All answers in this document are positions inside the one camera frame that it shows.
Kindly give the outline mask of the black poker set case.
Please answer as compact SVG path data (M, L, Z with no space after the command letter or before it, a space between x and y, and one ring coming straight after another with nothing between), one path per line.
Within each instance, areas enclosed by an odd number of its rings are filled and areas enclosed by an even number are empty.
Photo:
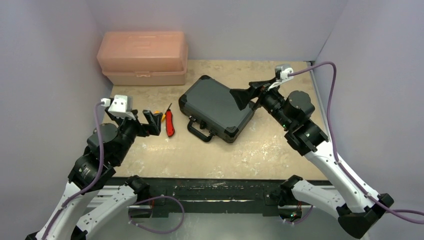
M240 110L230 88L208 75L202 75L178 105L189 118L187 130L206 143L214 136L233 143L255 114L252 101Z

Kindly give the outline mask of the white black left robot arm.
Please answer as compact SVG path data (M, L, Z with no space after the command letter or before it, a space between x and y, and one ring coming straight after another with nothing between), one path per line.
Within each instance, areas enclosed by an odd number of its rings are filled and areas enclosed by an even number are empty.
M158 136L161 133L161 112L143 110L147 123L140 123L136 109L105 113L112 123L98 123L87 146L74 163L59 203L41 230L26 236L28 240L88 240L119 210L134 201L146 203L150 186L134 175L121 186L112 198L90 212L89 203L116 173L136 137Z

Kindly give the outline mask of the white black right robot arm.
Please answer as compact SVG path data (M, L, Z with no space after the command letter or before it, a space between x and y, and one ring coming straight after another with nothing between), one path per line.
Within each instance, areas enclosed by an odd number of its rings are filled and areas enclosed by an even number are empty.
M393 198L366 184L311 120L315 106L306 92L295 90L284 97L270 81L250 82L247 89L234 88L229 92L239 109L255 99L253 108L264 108L283 127L287 143L315 165L336 189L332 193L293 175L280 186L276 196L280 206L295 201L311 204L336 218L342 229L356 239L361 239L392 206Z

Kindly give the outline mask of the yellow tape measure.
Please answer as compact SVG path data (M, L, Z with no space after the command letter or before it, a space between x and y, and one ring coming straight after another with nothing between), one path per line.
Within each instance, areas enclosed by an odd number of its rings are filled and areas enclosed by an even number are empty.
M166 114L165 114L164 112L161 112L161 111L155 111L155 112L153 113L153 115L154 115L155 117L160 117L160 121L161 121L161 122L164 122L164 121L165 121L165 119L166 119Z

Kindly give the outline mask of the red folding utility knife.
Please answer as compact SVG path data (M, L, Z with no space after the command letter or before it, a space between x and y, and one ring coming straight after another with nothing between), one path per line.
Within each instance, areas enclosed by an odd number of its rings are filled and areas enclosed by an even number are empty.
M172 103L169 104L168 108L165 111L165 128L166 128L166 134L169 138L175 134L171 106L172 106Z

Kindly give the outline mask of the pink translucent plastic toolbox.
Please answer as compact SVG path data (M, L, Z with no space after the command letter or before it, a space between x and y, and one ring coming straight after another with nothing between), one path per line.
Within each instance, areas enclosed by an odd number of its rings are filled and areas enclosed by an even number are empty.
M182 31L109 31L96 58L115 86L178 86L186 83L188 50Z

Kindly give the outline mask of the black aluminium base frame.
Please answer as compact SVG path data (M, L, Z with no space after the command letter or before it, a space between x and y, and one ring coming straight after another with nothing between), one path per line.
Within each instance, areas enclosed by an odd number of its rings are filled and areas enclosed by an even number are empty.
M143 181L150 186L149 196L164 198L151 204L130 200L129 208L155 218L182 212L272 217L298 204L300 198L289 192L297 180L296 175L286 180L147 177Z

